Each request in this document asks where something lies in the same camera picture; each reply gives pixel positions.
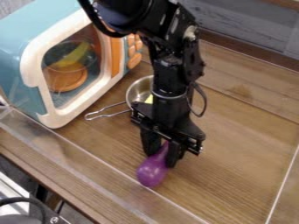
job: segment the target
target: pot handle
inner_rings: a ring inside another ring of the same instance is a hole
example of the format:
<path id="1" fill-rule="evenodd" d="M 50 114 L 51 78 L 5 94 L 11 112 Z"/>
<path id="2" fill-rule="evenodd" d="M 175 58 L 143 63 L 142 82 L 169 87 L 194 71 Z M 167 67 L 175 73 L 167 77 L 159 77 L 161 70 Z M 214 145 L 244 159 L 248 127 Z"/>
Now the pot handle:
<path id="1" fill-rule="evenodd" d="M 102 117 L 111 117 L 111 116 L 118 116 L 118 115 L 121 115 L 121 114 L 125 114 L 126 112 L 131 111 L 131 109 L 123 110 L 123 111 L 117 112 L 117 113 L 114 113 L 114 114 L 98 115 L 98 114 L 99 114 L 101 112 L 103 112 L 106 109 L 114 108 L 115 106 L 122 105 L 122 104 L 125 104 L 125 103 L 127 103 L 127 102 L 126 102 L 126 101 L 122 101 L 122 102 L 115 103 L 115 104 L 113 104 L 113 105 L 110 105 L 110 106 L 106 106 L 103 109 L 101 109 L 101 110 L 98 110 L 98 111 L 95 111 L 95 112 L 87 113 L 87 114 L 85 115 L 86 120 L 87 120 L 87 121 L 93 121 L 93 120 L 95 120 L 95 119 L 98 119 L 98 118 L 102 118 Z"/>

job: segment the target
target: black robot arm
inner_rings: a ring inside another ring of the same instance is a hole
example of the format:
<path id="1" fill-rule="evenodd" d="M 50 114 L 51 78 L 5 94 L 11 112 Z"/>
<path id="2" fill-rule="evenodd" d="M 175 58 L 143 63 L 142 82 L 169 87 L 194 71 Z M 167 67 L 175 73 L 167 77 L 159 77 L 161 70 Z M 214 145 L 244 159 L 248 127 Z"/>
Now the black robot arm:
<path id="1" fill-rule="evenodd" d="M 208 97 L 196 82 L 204 76 L 200 26 L 193 14 L 173 0 L 79 0 L 95 26 L 113 37 L 138 33 L 149 46 L 154 66 L 154 104 L 135 102 L 133 122 L 139 125 L 145 153 L 170 142 L 166 165 L 174 167 L 185 152 L 200 155 L 206 135 L 192 120 L 194 90 Z"/>

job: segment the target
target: purple eggplant toy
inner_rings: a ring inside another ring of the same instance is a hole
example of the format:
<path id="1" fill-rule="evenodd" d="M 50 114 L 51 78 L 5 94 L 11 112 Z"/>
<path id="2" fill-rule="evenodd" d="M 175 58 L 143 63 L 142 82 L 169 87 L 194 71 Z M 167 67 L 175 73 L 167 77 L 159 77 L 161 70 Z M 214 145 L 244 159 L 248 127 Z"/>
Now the purple eggplant toy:
<path id="1" fill-rule="evenodd" d="M 137 178 L 143 186 L 158 186 L 165 180 L 169 168 L 165 164 L 165 157 L 169 151 L 169 142 L 163 143 L 163 146 L 157 154 L 141 164 L 137 170 Z"/>

